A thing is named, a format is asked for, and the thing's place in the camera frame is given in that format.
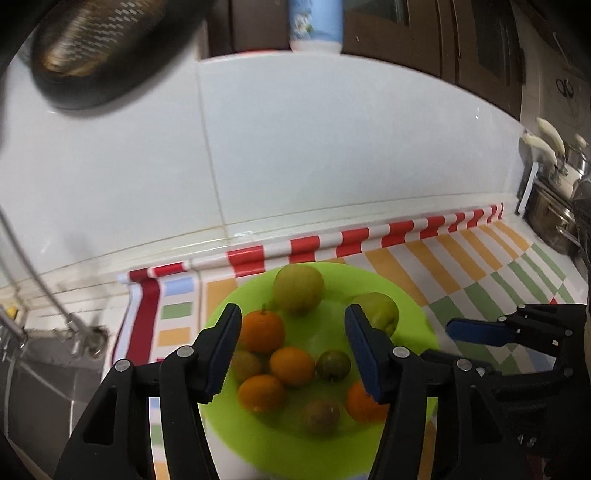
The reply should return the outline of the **blue white lotion bottle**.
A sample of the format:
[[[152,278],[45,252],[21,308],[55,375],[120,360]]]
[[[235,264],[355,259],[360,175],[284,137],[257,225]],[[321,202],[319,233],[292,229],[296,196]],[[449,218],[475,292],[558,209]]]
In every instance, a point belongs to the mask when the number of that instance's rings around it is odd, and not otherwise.
[[[342,52],[342,0],[290,0],[288,32],[295,52]]]

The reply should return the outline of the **colourful checkered tablecloth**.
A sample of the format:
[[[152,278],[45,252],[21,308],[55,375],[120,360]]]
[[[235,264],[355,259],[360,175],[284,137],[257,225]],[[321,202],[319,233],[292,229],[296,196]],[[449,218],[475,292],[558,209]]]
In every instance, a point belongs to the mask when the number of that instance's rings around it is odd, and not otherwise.
[[[243,283],[290,263],[335,262],[380,276],[422,310],[444,351],[506,373],[544,371],[552,359],[509,345],[451,340],[453,317],[494,320],[527,303],[582,303],[586,281],[502,204],[346,230],[276,238],[123,274],[130,299],[114,359],[145,364],[190,343]]]

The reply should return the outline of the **small green guava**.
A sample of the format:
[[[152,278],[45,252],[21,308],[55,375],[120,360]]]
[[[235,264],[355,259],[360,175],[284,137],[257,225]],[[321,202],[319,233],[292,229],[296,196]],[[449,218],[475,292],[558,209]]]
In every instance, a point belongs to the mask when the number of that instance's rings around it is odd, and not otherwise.
[[[339,382],[349,375],[352,368],[351,359],[341,350],[328,350],[318,357],[318,377],[329,382]]]

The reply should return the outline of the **large orange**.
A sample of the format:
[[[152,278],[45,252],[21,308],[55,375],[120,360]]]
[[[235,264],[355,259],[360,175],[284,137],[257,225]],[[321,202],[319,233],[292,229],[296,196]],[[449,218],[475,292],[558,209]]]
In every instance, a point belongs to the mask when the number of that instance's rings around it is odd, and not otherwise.
[[[346,411],[356,422],[382,423],[387,419],[389,405],[377,403],[365,390],[363,383],[356,381],[346,396]]]

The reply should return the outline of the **black hanging frying pan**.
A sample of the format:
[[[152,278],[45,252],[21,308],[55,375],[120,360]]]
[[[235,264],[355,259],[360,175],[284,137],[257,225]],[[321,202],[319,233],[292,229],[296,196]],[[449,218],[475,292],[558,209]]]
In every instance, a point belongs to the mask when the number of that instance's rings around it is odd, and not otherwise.
[[[35,38],[42,21],[36,29],[30,57],[37,88],[57,108],[85,110],[116,100],[142,84],[184,47],[213,5],[211,1],[165,3],[163,19],[155,27],[85,77],[58,76],[40,66]]]

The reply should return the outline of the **green plastic plate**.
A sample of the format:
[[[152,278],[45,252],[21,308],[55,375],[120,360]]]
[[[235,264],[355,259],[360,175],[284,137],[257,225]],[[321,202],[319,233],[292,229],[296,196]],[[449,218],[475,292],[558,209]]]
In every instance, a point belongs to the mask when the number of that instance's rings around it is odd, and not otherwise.
[[[387,410],[363,385],[346,337],[346,307],[363,295],[397,309],[383,323],[394,345],[437,347],[422,309],[387,279],[339,263],[291,264],[211,297],[208,320],[242,311],[235,365],[201,411],[218,473],[280,479],[368,474]]]

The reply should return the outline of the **cream handled pan lower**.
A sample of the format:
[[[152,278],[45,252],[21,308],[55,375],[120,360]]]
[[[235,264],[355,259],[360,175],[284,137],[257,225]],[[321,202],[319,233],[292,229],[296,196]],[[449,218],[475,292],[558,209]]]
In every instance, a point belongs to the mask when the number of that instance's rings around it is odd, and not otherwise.
[[[570,170],[565,160],[547,142],[536,135],[524,133],[522,140],[531,148],[542,153],[544,160],[548,164],[546,170],[549,184],[562,197],[570,199],[578,177]]]

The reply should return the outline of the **green apple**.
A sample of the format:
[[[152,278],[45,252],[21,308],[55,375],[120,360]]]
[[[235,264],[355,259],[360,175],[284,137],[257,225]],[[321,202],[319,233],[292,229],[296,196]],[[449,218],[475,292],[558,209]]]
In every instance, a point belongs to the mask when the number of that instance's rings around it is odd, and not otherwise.
[[[365,313],[370,326],[384,331],[389,337],[396,332],[400,311],[388,295],[380,292],[365,293],[353,298],[353,304],[358,304]]]

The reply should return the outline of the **yellow-green pear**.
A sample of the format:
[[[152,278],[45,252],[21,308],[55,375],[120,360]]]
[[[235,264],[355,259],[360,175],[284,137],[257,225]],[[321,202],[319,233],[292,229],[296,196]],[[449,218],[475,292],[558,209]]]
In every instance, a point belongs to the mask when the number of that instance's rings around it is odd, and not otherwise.
[[[273,300],[280,310],[304,315],[320,305],[325,296],[325,281],[317,268],[290,264],[277,272],[273,280]]]

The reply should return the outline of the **dark wooden window frame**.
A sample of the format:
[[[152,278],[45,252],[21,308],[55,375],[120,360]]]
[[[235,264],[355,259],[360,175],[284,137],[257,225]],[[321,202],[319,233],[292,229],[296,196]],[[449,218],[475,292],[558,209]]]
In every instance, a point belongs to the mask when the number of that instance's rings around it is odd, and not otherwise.
[[[508,1],[346,1],[342,51],[412,68],[520,117],[524,67]],[[288,47],[286,1],[216,1],[211,56]]]

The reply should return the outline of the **small mandarin orange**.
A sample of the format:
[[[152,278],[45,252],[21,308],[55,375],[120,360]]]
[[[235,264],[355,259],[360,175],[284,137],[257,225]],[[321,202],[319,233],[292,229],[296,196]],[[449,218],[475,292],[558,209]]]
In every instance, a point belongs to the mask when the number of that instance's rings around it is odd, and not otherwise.
[[[303,349],[287,346],[270,356],[270,372],[284,385],[304,387],[315,377],[315,360]]]

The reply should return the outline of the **metal strainer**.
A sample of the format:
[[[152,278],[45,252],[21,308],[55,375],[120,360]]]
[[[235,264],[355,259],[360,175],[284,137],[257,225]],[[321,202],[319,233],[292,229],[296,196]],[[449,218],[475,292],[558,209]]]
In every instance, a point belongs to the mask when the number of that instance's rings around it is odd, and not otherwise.
[[[43,20],[35,55],[51,74],[85,77],[163,19],[164,1],[62,1]]]

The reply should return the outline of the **black scissors on wall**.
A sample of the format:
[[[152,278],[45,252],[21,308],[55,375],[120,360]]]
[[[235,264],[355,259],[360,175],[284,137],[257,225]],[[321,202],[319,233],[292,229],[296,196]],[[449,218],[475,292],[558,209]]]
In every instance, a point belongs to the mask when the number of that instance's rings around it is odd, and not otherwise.
[[[555,81],[556,88],[558,92],[567,99],[572,99],[574,97],[574,87],[568,78],[558,78]]]

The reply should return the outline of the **brown kiwi fruit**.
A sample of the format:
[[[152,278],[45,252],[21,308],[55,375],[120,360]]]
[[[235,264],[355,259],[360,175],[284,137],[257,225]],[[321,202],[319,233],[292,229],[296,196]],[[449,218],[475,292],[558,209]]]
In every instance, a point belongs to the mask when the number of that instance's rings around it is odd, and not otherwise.
[[[311,434],[329,435],[338,428],[341,410],[339,405],[328,399],[308,401],[301,409],[301,423]]]

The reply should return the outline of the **orange with stem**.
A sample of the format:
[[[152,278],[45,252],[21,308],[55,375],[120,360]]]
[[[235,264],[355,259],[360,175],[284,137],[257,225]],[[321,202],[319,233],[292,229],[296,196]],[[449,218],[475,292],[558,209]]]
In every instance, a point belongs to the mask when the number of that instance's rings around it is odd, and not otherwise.
[[[283,347],[286,329],[280,315],[263,303],[259,310],[253,310],[242,318],[238,345],[246,351],[271,354]]]

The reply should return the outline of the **steel cooking pot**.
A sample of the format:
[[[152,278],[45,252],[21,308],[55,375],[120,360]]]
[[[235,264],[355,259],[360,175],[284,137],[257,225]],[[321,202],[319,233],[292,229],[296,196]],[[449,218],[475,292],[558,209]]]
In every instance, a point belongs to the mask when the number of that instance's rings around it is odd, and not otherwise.
[[[571,205],[549,186],[536,179],[525,209],[532,230],[556,252],[574,257],[580,250]]]

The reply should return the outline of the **chrome sink faucet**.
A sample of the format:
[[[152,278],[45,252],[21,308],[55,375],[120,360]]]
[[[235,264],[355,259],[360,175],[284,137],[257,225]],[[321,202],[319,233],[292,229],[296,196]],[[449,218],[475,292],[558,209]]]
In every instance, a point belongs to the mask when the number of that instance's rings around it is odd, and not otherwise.
[[[59,302],[54,293],[48,288],[47,284],[34,269],[30,259],[20,245],[4,210],[1,210],[0,218],[1,226],[5,231],[7,239],[23,268],[27,271],[29,278],[63,317],[68,328],[74,332],[76,343],[73,355],[84,352],[93,358],[98,358],[104,352],[107,344],[107,337],[104,332],[98,327],[87,325],[75,313],[68,311],[65,306]]]

